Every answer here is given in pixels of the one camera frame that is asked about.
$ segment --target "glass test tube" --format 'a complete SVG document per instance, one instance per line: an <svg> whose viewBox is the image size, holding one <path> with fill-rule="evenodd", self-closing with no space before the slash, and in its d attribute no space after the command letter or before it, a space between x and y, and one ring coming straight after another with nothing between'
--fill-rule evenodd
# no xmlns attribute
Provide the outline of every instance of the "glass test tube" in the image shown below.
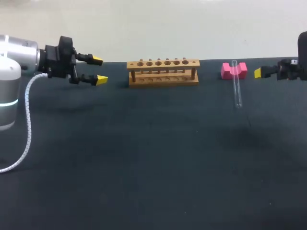
<svg viewBox="0 0 307 230"><path fill-rule="evenodd" d="M238 75L238 62L236 60L232 61L232 81L234 84L234 95L235 95L235 107L237 109L242 108L242 97L241 97L241 90L240 90L240 82L239 82L239 75Z"/></svg>

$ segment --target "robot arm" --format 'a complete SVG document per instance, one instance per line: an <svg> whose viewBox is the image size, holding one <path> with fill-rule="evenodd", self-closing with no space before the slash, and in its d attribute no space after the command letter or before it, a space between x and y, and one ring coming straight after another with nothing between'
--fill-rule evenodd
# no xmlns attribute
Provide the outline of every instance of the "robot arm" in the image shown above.
<svg viewBox="0 0 307 230"><path fill-rule="evenodd" d="M277 74L277 80L296 80L300 78L307 81L307 32L298 37L298 60L283 59L277 66L262 66L255 70L255 78L269 78Z"/></svg>
<svg viewBox="0 0 307 230"><path fill-rule="evenodd" d="M69 37L62 36L58 46L39 49L37 42L0 35L0 131L15 122L22 74L33 76L39 71L49 78L68 78L72 84L93 86L107 82L104 76L78 74L76 60L98 66L103 63L91 54L77 54Z"/></svg>
<svg viewBox="0 0 307 230"><path fill-rule="evenodd" d="M104 76L77 74L76 60L98 66L102 65L103 60L92 54L77 54L70 37L61 36L58 46L39 49L37 42L0 35L0 56L18 62L22 74L33 76L40 71L47 73L49 78L69 78L72 84L86 82L96 86L107 82Z"/></svg>

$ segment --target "wooden dowel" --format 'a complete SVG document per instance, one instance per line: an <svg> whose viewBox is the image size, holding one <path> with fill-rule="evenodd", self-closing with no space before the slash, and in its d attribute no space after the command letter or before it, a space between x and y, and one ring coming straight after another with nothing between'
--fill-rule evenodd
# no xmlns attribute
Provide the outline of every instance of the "wooden dowel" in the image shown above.
<svg viewBox="0 0 307 230"><path fill-rule="evenodd" d="M192 68L192 75L191 75L192 80L195 80L195 74L196 74L196 69Z"/></svg>
<svg viewBox="0 0 307 230"><path fill-rule="evenodd" d="M131 77L132 77L132 81L135 82L135 71L134 70L131 71Z"/></svg>

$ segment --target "wooden rack base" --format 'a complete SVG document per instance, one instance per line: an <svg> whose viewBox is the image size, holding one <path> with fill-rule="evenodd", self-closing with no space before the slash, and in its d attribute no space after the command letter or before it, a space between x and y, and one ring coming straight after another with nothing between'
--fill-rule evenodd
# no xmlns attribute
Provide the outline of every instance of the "wooden rack base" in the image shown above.
<svg viewBox="0 0 307 230"><path fill-rule="evenodd" d="M195 79L191 79L191 70L186 70L185 73L168 73L164 75L160 74L147 74L144 72L135 73L136 81L133 82L131 72L129 72L129 87L130 88L148 88L148 87L165 87L165 86L179 86L179 85L198 85L197 71L195 73Z"/></svg>

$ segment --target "white cable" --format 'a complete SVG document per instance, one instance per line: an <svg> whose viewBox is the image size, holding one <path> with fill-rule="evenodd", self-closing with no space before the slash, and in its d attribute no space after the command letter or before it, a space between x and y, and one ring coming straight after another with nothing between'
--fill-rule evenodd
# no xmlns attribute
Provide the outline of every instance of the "white cable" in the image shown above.
<svg viewBox="0 0 307 230"><path fill-rule="evenodd" d="M36 79L46 78L46 77L47 77L46 73L37 74L36 76L31 78L31 80L29 81L29 83L27 85L27 88L25 89L24 103L25 103L25 115L26 115L26 120L27 120L27 129L28 129L27 144L25 146L24 153L21 155L21 157L18 159L18 161L16 161L14 164L12 164L11 166L9 166L5 169L0 169L0 173L5 173L5 172L8 172L8 171L12 170L13 168L15 168L17 165L19 165L25 159L26 155L28 154L28 151L29 151L30 145L31 145L31 139L32 139L30 107L29 107L29 92L30 92L30 88L31 88L33 82Z"/></svg>

